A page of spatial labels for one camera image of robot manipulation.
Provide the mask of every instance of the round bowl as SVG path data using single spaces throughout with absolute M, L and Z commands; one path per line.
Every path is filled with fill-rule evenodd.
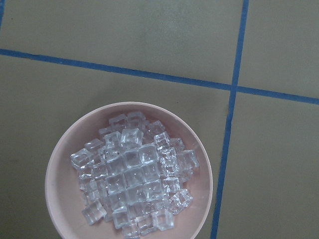
M 46 204 L 51 219 L 64 239 L 122 239 L 121 230 L 113 222 L 103 220 L 89 226 L 81 211 L 85 208 L 79 190 L 76 170 L 71 166 L 70 154 L 84 144 L 98 138 L 98 129 L 108 125 L 108 119 L 122 113 L 141 111 L 150 121 L 160 120 L 170 137 L 180 137 L 187 149 L 196 151 L 199 169 L 184 184 L 194 201 L 174 216 L 175 227 L 156 231 L 144 239 L 193 239 L 207 217 L 213 192 L 213 178 L 207 153 L 194 131 L 173 113 L 146 103 L 123 102 L 100 107 L 75 122 L 60 138 L 51 155 L 45 177 Z

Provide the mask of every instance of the grout line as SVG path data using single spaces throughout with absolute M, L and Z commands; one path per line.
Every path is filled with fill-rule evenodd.
M 5 5 L 5 0 L 0 0 L 0 30 L 2 26 L 2 18 L 4 15 L 4 5 Z
M 232 125 L 232 120 L 234 115 L 237 85 L 238 85 L 238 78 L 239 78 L 239 72 L 240 72 L 240 63 L 241 63 L 241 56 L 243 52 L 243 45 L 244 45 L 244 38 L 245 38 L 248 5 L 249 5 L 249 0 L 244 0 L 242 12 L 241 12 L 240 27 L 238 32 L 233 79 L 232 79 L 232 85 L 231 85 L 230 96 L 229 96 L 229 113 L 226 120 L 225 137 L 223 142 L 222 156 L 221 156 L 221 162 L 220 162 L 220 168 L 219 168 L 219 176 L 218 176 L 217 191 L 216 191 L 216 204 L 215 204 L 213 223 L 212 223 L 211 235 L 210 235 L 211 239 L 217 238 L 220 208 L 221 208 L 221 201 L 223 197 L 227 157 L 228 157 L 229 142 L 230 142 L 230 135 L 231 135 L 231 125 Z
M 151 78 L 151 79 L 157 79 L 157 80 L 162 80 L 162 81 L 183 83 L 183 84 L 202 86 L 202 87 L 208 87 L 208 88 L 214 88 L 214 89 L 220 89 L 220 90 L 227 90 L 227 91 L 230 90 L 230 85 L 228 85 L 228 84 L 203 81 L 203 80 L 196 80 L 196 79 L 186 78 L 186 77 L 171 76 L 171 75 L 165 75 L 165 74 L 153 73 L 153 72 L 147 72 L 147 71 L 132 70 L 132 69 L 128 69 L 128 68 L 122 68 L 122 67 L 117 67 L 117 66 L 108 66 L 108 65 L 90 63 L 90 62 L 85 62 L 85 61 L 70 60 L 70 59 L 45 56 L 45 55 L 33 55 L 33 54 L 29 54 L 29 53 L 23 53 L 23 52 L 19 52 L 19 51 L 12 51 L 12 50 L 6 50 L 6 49 L 0 49 L 0 55 L 19 57 L 19 58 L 27 58 L 27 59 L 36 60 L 36 61 L 43 61 L 43 62 L 68 65 L 68 66 L 75 66 L 75 67 L 82 67 L 82 68 L 87 68 L 87 69 L 120 73 L 120 74 L 130 75 L 130 76 L 139 76 L 139 77 L 144 77 L 144 78 Z
M 302 103 L 319 105 L 319 99 L 307 97 L 307 96 L 291 95 L 291 94 L 286 94 L 286 93 L 281 93 L 281 92 L 259 90 L 259 89 L 242 87 L 242 86 L 238 86 L 237 92 L 258 95 L 258 96 L 266 96 L 266 97 L 283 99 L 283 100 L 288 100 L 288 101 L 297 101 L 297 102 L 302 102 Z

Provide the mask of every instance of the floor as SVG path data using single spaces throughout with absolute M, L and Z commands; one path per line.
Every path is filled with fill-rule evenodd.
M 317 0 L 0 0 L 0 238 L 58 239 L 44 177 L 100 106 L 186 121 L 214 194 L 198 239 L 318 238 Z

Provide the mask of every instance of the floor tile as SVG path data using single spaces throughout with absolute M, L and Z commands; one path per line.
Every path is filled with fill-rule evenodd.
M 239 85 L 319 98 L 319 2 L 250 1 Z
M 319 235 L 319 106 L 238 94 L 218 239 Z
M 6 238 L 58 238 L 44 198 L 52 150 L 77 119 L 114 102 L 147 102 L 184 119 L 207 150 L 216 189 L 228 91 L 5 56 L 0 56 L 0 78 L 1 158 L 6 161 L 0 168 L 6 218 L 0 231 Z M 212 201 L 198 238 L 209 238 L 215 193 Z
M 7 0 L 0 48 L 230 84 L 241 7 L 241 0 Z

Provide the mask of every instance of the bowl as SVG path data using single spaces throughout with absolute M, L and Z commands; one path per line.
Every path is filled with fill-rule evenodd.
M 103 220 L 89 226 L 81 211 L 85 208 L 79 190 L 76 170 L 70 154 L 98 138 L 98 129 L 108 125 L 108 119 L 122 113 L 141 111 L 150 121 L 160 120 L 170 137 L 180 137 L 187 149 L 196 151 L 199 169 L 184 184 L 194 201 L 174 216 L 175 227 L 148 234 L 143 239 L 193 239 L 207 217 L 213 192 L 213 178 L 207 153 L 194 131 L 173 113 L 146 103 L 122 102 L 100 107 L 75 122 L 60 138 L 51 155 L 45 177 L 45 198 L 53 224 L 64 239 L 122 239 L 121 230 L 113 222 Z

